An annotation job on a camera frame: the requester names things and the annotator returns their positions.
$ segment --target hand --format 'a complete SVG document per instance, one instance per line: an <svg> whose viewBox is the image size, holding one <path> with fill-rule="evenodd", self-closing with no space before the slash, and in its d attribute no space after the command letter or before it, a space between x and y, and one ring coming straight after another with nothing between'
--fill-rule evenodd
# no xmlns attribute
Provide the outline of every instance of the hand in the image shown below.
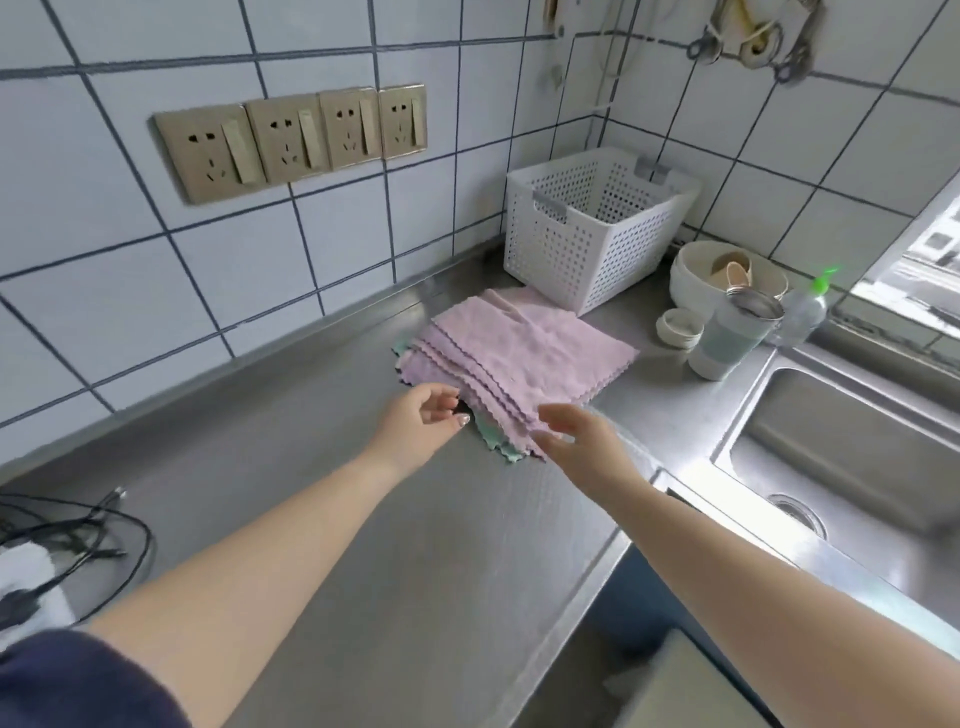
<svg viewBox="0 0 960 728"><path fill-rule="evenodd" d="M445 384L421 384L387 405L364 454L399 482L417 471L470 421L454 415L460 393Z"/></svg>
<svg viewBox="0 0 960 728"><path fill-rule="evenodd" d="M613 426L573 404L542 404L540 419L554 432L572 435L568 442L552 432L532 433L547 457L566 473L584 494L601 506L624 487L644 483Z"/></svg>

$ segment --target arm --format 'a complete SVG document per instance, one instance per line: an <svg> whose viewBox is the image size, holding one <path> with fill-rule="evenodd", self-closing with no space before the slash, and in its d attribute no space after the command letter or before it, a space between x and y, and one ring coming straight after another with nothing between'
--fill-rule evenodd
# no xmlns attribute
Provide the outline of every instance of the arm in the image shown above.
<svg viewBox="0 0 960 728"><path fill-rule="evenodd" d="M732 534L636 472L612 427L565 404L535 439L620 524L787 726L955 726L960 665L916 635Z"/></svg>
<svg viewBox="0 0 960 728"><path fill-rule="evenodd" d="M423 384L395 400L340 470L145 585L89 632L146 668L195 728L243 698L377 503L469 419L457 391Z"/></svg>

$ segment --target soap bottle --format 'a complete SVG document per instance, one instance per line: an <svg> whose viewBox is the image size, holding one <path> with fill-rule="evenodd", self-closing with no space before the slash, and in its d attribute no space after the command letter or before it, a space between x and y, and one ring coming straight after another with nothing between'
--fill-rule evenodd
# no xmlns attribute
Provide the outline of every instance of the soap bottle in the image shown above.
<svg viewBox="0 0 960 728"><path fill-rule="evenodd" d="M795 288L783 296L783 320L767 336L767 342L775 347L796 347L806 341L813 330L827 318L827 292L830 277L839 268L827 268L805 290Z"/></svg>

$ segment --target white bowl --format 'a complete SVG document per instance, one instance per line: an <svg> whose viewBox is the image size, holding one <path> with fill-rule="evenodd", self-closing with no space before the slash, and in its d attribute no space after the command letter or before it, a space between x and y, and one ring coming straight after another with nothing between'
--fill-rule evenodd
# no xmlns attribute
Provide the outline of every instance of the white bowl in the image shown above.
<svg viewBox="0 0 960 728"><path fill-rule="evenodd" d="M762 255L730 243L716 240L694 240L681 246L670 268L670 298L681 308L689 308L709 321L713 311L724 300L726 291L710 285L708 279L713 261L723 253L741 251L750 258L753 287L779 299L790 287L786 275Z"/></svg>
<svg viewBox="0 0 960 728"><path fill-rule="evenodd" d="M704 332L704 320L686 308L671 308L657 319L657 335L667 346L693 349Z"/></svg>

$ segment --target white plastic basket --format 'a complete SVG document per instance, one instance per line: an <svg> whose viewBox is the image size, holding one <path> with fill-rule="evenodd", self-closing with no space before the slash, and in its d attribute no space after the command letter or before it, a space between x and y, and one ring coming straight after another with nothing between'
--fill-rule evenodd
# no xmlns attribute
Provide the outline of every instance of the white plastic basket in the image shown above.
<svg viewBox="0 0 960 728"><path fill-rule="evenodd" d="M611 147L515 170L503 267L582 316L653 273L700 188Z"/></svg>

